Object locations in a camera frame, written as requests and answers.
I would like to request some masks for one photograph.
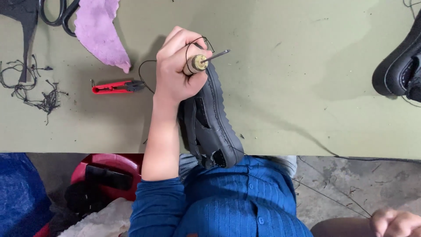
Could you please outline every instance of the black leather shoe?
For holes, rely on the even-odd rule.
[[[199,93],[180,104],[179,120],[187,134],[190,153],[204,168],[230,168],[244,156],[240,140],[226,118],[221,83],[209,62],[208,80]]]
[[[404,41],[387,56],[373,74],[373,87],[381,95],[402,96],[421,65],[421,14]]]

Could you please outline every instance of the scissors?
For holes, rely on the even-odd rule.
[[[60,0],[60,12],[57,19],[53,22],[49,21],[45,16],[44,12],[44,3],[45,0],[39,0],[38,2],[38,12],[41,19],[50,26],[63,26],[64,31],[70,36],[76,37],[76,34],[69,29],[69,19],[75,13],[79,7],[79,0],[74,0],[69,7],[67,7],[67,0]]]

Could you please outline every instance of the blue sweater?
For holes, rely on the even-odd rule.
[[[138,184],[129,237],[312,237],[296,217],[291,179],[278,164],[245,156],[230,169],[195,167]]]

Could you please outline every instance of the needle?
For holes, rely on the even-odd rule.
[[[200,63],[204,63],[204,62],[207,62],[207,61],[211,61],[212,59],[217,58],[217,57],[219,57],[219,56],[222,56],[222,55],[224,55],[224,54],[227,54],[227,53],[229,53],[230,51],[231,51],[231,49],[227,49],[227,50],[225,50],[225,51],[223,51],[223,52],[221,52],[221,53],[219,53],[219,54],[217,54],[217,55],[214,55],[214,56],[212,56],[212,57],[210,57],[210,58],[208,58],[208,59],[205,59],[205,60],[201,61]]]

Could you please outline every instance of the blue fabric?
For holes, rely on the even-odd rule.
[[[276,163],[245,156],[230,169],[195,167],[138,184],[129,237],[312,237],[296,217],[291,178]]]
[[[38,171],[25,153],[0,153],[0,236],[32,237],[53,214]]]

